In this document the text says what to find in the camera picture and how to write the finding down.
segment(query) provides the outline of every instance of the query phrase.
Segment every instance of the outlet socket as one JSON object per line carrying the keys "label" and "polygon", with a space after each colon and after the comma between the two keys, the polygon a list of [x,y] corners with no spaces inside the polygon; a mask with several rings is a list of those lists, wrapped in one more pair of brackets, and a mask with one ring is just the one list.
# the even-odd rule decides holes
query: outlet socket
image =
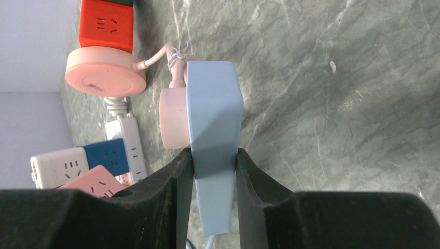
{"label": "outlet socket", "polygon": [[138,122],[134,117],[117,119],[105,124],[107,139],[123,138],[130,172],[128,185],[133,185],[147,177],[144,153]]}
{"label": "outlet socket", "polygon": [[112,175],[129,172],[126,149],[123,139],[113,139],[83,146],[89,169],[104,166]]}
{"label": "outlet socket", "polygon": [[132,53],[133,8],[102,0],[82,0],[79,44],[81,47],[112,47]]}
{"label": "outlet socket", "polygon": [[98,165],[60,189],[80,189],[96,197],[112,197],[125,188],[104,166]]}
{"label": "outlet socket", "polygon": [[32,180],[38,189],[57,188],[89,171],[81,147],[31,157]]}

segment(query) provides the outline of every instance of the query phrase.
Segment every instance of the pink plug adapter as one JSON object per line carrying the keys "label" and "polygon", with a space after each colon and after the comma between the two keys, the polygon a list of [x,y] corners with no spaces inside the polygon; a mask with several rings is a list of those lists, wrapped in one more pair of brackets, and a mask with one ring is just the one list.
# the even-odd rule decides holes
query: pink plug adapter
{"label": "pink plug adapter", "polygon": [[127,97],[146,88],[145,71],[135,70],[140,60],[110,47],[83,47],[67,57],[65,79],[73,88],[92,95]]}
{"label": "pink plug adapter", "polygon": [[[165,45],[168,62],[172,60],[172,44]],[[185,59],[199,60],[192,55]],[[169,88],[160,91],[159,122],[165,149],[181,149],[190,146],[186,111],[186,61],[176,59],[170,65],[172,81]]]}
{"label": "pink plug adapter", "polygon": [[125,188],[104,166],[98,165],[60,189],[80,189],[96,197],[111,197]]}

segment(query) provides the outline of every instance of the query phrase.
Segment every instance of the gray marble surface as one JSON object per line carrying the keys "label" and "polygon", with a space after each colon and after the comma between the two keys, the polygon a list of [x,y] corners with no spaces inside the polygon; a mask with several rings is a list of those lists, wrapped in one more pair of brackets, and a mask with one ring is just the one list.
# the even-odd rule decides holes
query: gray marble surface
{"label": "gray marble surface", "polygon": [[[403,191],[440,217],[439,0],[135,0],[135,54],[189,42],[206,60],[232,61],[245,102],[241,147],[291,190]],[[72,49],[78,46],[73,29]],[[148,89],[131,98],[150,172],[165,150],[161,60]],[[77,145],[103,140],[112,117],[102,98],[65,82],[62,97]],[[214,248],[239,248],[232,228]],[[195,199],[188,237],[201,234]]]}

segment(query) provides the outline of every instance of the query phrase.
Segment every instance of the blue plug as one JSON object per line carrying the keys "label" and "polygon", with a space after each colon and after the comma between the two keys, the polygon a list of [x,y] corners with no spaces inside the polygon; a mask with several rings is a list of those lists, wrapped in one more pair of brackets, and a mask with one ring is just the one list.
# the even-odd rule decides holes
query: blue plug
{"label": "blue plug", "polygon": [[89,169],[104,166],[112,175],[128,173],[127,153],[123,139],[113,139],[83,146]]}

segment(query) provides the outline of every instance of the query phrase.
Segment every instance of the white wall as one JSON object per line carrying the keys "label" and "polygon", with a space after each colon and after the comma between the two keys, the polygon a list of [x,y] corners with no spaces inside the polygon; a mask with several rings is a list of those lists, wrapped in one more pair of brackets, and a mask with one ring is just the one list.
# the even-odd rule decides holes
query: white wall
{"label": "white wall", "polygon": [[59,93],[0,93],[0,189],[35,189],[30,157],[70,147]]}
{"label": "white wall", "polygon": [[80,0],[0,0],[0,92],[59,91]]}

